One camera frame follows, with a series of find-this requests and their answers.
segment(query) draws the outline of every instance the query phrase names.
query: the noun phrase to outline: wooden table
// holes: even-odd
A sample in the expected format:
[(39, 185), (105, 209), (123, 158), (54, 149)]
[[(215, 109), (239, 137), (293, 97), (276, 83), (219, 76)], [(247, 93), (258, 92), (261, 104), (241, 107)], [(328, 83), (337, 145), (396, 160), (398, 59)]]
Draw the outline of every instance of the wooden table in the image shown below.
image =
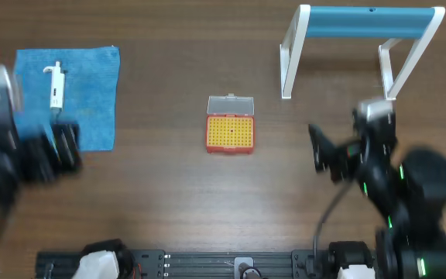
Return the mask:
[[(22, 191), (0, 238), (1, 277), (33, 277), (39, 250), (79, 250), (116, 237), (132, 248), (171, 251), (311, 247), (338, 187), (314, 171), (307, 124), (337, 141), (352, 134), (351, 109), (383, 92), (376, 51), (382, 40), (306, 40), (293, 99), (283, 101), (279, 44), (301, 3), (0, 0), (0, 63), (12, 66), (15, 50), (24, 48), (115, 45), (122, 56), (115, 149), (85, 153), (78, 177)], [(395, 71), (409, 47), (392, 51)], [(253, 155), (209, 155), (204, 148), (208, 96), (229, 92), (255, 98)], [(446, 16), (396, 109), (396, 162), (414, 144), (446, 154)], [(373, 247), (382, 225), (355, 188), (324, 227), (321, 246), (354, 239)]]

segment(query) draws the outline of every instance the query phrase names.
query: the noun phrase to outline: white stand leg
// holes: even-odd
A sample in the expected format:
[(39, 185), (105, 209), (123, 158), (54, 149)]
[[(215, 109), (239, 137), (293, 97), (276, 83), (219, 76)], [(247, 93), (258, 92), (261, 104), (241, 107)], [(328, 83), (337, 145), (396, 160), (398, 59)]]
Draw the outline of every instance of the white stand leg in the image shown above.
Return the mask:
[(390, 39), (383, 45), (378, 47), (379, 64), (381, 67), (381, 75), (383, 80), (383, 90), (385, 98), (388, 100), (395, 100), (397, 94), (399, 94), (402, 85), (406, 82), (410, 73), (416, 66), (417, 61), (423, 55), (427, 45), (430, 43), (433, 35), (436, 33), (441, 20), (445, 15), (445, 8), (434, 7), (434, 16), (424, 31), (423, 36), (414, 42), (414, 45), (410, 49), (409, 56), (407, 56), (406, 62), (402, 66), (399, 75), (393, 81), (392, 66), (390, 64), (389, 49), (395, 46), (400, 40)]
[(310, 5), (299, 5), (290, 27), (280, 44), (280, 80), (282, 98), (292, 98), (293, 81), (299, 65), (302, 46), (306, 39)]

